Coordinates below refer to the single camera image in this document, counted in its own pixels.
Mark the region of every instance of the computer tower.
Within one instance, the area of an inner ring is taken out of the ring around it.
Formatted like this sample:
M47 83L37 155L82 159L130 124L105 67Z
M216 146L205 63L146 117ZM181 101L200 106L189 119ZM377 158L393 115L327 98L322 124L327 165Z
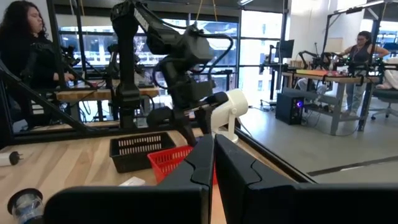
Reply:
M301 124L304 97L291 93L278 93L277 99L276 119L289 125Z

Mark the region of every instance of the workbench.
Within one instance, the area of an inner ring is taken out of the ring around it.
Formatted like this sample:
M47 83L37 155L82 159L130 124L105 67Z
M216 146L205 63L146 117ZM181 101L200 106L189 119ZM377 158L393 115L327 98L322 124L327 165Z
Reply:
M105 85L103 80L92 80L91 82L96 82L101 85ZM117 87L120 84L120 80L112 80L113 87ZM88 85L81 82L71 88L88 88ZM159 95L159 88L140 88L140 95L148 95L151 98L154 98ZM103 100L112 100L112 94L110 89L102 88L99 90L77 90L77 91L60 91L56 94L57 100L63 103L71 104L71 116L76 120L80 120L80 111L78 102L79 101L103 101ZM148 112L150 110L150 99L148 97L143 98L144 100L144 111ZM102 106L99 106L101 112L98 112L99 117L102 117Z
M201 136L199 129L194 129ZM169 131L175 145L184 146L186 141L177 131ZM121 136L49 142L30 145L8 146L2 152L18 151L23 160L15 166L0 167L0 217L1 223L13 223L6 205L9 198L19 190L33 187L39 189L46 202L62 189L81 185L120 185L131 177L156 185L152 169L119 174L109 157L109 140ZM286 175L278 166L259 154L254 148L239 140L238 145L265 165ZM212 223L226 223L218 186L213 187Z
M290 73L283 72L284 77L284 87L282 91L284 93L293 93L297 96L303 96L308 100L317 100L320 103L326 103L328 105L333 106L333 112L327 112L323 110L316 109L317 112L331 116L331 128L330 134L336 135L338 125L340 122L344 121L359 121L358 131L363 131L365 129L366 120L369 114L369 105L372 98L373 89L376 84L379 82L379 77L365 77L363 82L366 85L365 96L363 97L363 105L360 116L347 116L344 117L341 115L342 103L344 101L344 92L347 84L360 84L361 78L359 77L342 77L342 76L330 76L323 77L321 75L309 75L309 74L301 74L301 73ZM318 95L316 93L306 91L306 90L298 90L293 87L293 79L294 78L307 78L311 80L325 81L325 82L335 82L337 83L337 91L336 96L328 96L328 95Z

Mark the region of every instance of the black basket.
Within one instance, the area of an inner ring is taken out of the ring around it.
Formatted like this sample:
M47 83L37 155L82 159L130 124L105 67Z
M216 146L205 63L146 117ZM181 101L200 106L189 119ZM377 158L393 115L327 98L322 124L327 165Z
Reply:
M175 147L167 133L145 134L111 140L109 156L119 173L151 168L147 155Z

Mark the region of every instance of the blue light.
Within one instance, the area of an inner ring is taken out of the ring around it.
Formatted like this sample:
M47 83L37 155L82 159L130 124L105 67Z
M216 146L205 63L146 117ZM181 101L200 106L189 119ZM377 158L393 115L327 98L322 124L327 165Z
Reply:
M296 106L297 106L298 108L302 108L302 107L303 107L303 102L302 102L302 101L298 101L298 102L296 103Z

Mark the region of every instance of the red basket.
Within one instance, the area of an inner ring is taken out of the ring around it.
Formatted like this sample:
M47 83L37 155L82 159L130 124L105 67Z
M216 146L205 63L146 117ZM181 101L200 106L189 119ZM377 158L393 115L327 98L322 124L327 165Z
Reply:
M147 155L154 170L157 183L160 183L171 173L192 151L191 146L176 147L173 149L153 152ZM213 185L217 184L216 169L213 173Z

